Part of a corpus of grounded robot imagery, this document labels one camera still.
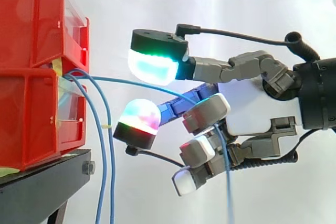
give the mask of white wall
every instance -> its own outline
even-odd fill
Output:
[[[336,50],[336,9],[332,0],[77,0],[91,19],[91,74],[135,80],[127,55],[132,30],[149,28],[174,31],[177,23],[226,29],[271,39],[283,39],[292,30],[323,58]],[[239,53],[268,50],[288,65],[301,62],[286,48],[214,37],[190,38],[192,55],[228,59]],[[195,82],[176,81],[169,86],[186,91]],[[135,98],[156,103],[171,96],[156,91],[102,83],[112,107],[114,126],[125,105]],[[105,111],[97,92],[89,94]],[[154,151],[178,159],[178,147],[191,138],[181,121],[162,127]],[[66,224],[94,223],[101,181],[101,156],[97,130],[88,110],[87,148],[92,149],[97,172],[89,184],[71,198]],[[218,176],[199,191],[178,198],[171,183],[176,168],[150,157],[129,157],[116,142],[116,223],[203,224],[226,223],[225,176]],[[336,136],[320,132],[299,148],[295,165],[279,165],[232,173],[236,223],[336,223]],[[108,223],[109,195],[101,223]]]

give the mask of blue cable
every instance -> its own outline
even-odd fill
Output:
[[[104,94],[104,92],[101,90],[100,86],[98,85],[98,83],[91,77],[91,75],[89,75],[87,72],[79,69],[79,68],[75,68],[74,70],[70,71],[69,74],[74,73],[74,72],[78,72],[81,73],[82,75],[84,75],[87,79],[89,79],[92,84],[96,87],[96,89],[98,90],[105,108],[106,108],[106,113],[107,113],[107,124],[109,126],[108,128],[108,135],[109,135],[109,146],[110,146],[110,153],[111,153],[111,166],[112,166],[112,179],[111,179],[111,187],[110,187],[110,224],[114,224],[114,188],[115,188],[115,171],[116,171],[116,160],[114,157],[114,147],[113,147],[113,132],[112,132],[112,116],[111,116],[111,110],[110,110],[110,106],[109,106],[109,102]]]
[[[115,78],[107,78],[107,77],[98,77],[98,76],[91,76],[93,79],[97,80],[97,81],[110,81],[110,82],[118,82],[118,83],[124,83],[124,84],[130,84],[130,85],[135,85],[135,86],[140,86],[140,87],[144,87],[144,88],[148,88],[148,89],[154,89],[154,90],[158,90],[164,93],[168,93],[171,95],[174,95],[176,97],[180,97],[192,104],[196,104],[195,101],[193,101],[192,99],[180,94],[180,93],[176,93],[174,91],[168,90],[168,89],[163,89],[160,87],[156,87],[150,84],[144,84],[144,83],[139,83],[139,82],[134,82],[134,81],[127,81],[127,80],[123,80],[123,79],[115,79]],[[77,79],[86,79],[86,77],[78,77]]]
[[[96,224],[99,224],[100,223],[100,216],[101,216],[101,208],[102,208],[102,204],[103,204],[103,198],[104,198],[105,187],[106,187],[106,177],[107,177],[107,159],[106,159],[106,150],[105,150],[104,139],[103,139],[103,131],[101,129],[101,125],[100,125],[100,121],[99,121],[99,117],[98,117],[98,113],[97,113],[97,110],[95,108],[95,105],[93,104],[92,100],[90,99],[90,97],[88,96],[87,92],[82,87],[82,85],[79,83],[77,78],[70,75],[70,74],[64,75],[64,78],[72,80],[77,85],[77,87],[80,89],[80,91],[82,92],[82,94],[84,95],[84,97],[86,98],[86,100],[88,101],[88,103],[91,107],[91,110],[92,110],[92,113],[93,113],[93,116],[94,116],[94,120],[96,121],[96,126],[97,126],[97,129],[98,129],[100,147],[101,147],[101,156],[102,156],[102,162],[103,162],[103,177],[102,177],[102,180],[101,180],[98,207],[97,207],[97,215],[96,215]]]
[[[122,80],[122,79],[107,78],[107,77],[92,76],[92,78],[94,80],[98,80],[98,81],[118,82],[118,83],[125,83],[125,84],[131,84],[131,85],[140,86],[140,87],[144,87],[144,88],[154,89],[154,90],[158,90],[158,91],[161,91],[161,92],[165,92],[165,93],[180,97],[180,98],[190,102],[192,105],[196,104],[195,101],[193,101],[192,99],[190,99],[190,98],[188,98],[188,97],[186,97],[182,94],[176,93],[176,92],[168,90],[168,89],[159,88],[159,87],[156,87],[156,86],[153,86],[153,85],[138,83],[138,82],[128,81],[128,80]],[[227,149],[226,149],[226,141],[225,141],[225,137],[224,137],[223,133],[220,131],[218,126],[214,125],[214,128],[217,131],[218,137],[221,141],[222,148],[223,148],[223,156],[224,156],[225,172],[226,172],[228,222],[229,222],[229,224],[234,224],[235,220],[234,220],[234,211],[233,211],[233,200],[232,200],[232,195],[231,195],[230,166],[229,166],[229,158],[228,158]]]

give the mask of red plastic bin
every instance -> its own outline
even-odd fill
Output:
[[[0,167],[26,170],[85,144],[86,101],[73,85],[52,69],[0,69]]]
[[[63,73],[89,71],[89,21],[72,0],[0,0],[0,68],[62,59]]]

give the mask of black metal shelf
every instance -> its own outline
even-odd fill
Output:
[[[89,180],[83,165],[91,161],[91,150],[71,155],[38,168],[0,178],[0,223],[61,223],[68,199]]]

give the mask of screw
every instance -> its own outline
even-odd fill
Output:
[[[82,166],[82,172],[86,175],[93,175],[96,171],[96,163],[94,161],[85,161]]]

